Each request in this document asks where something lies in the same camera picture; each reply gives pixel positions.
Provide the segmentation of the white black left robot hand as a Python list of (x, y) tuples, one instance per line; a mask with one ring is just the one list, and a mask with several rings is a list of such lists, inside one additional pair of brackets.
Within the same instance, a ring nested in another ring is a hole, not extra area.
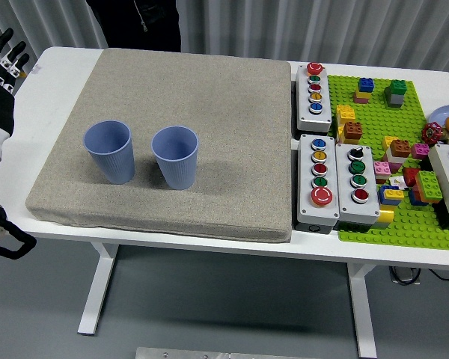
[(11, 40), (14, 31), (7, 28), (0, 35), (0, 156), (3, 143), (9, 139), (14, 130), (14, 96), (16, 80), (21, 75), (30, 56), (25, 52), (26, 43), (18, 42), (3, 55), (2, 52)]

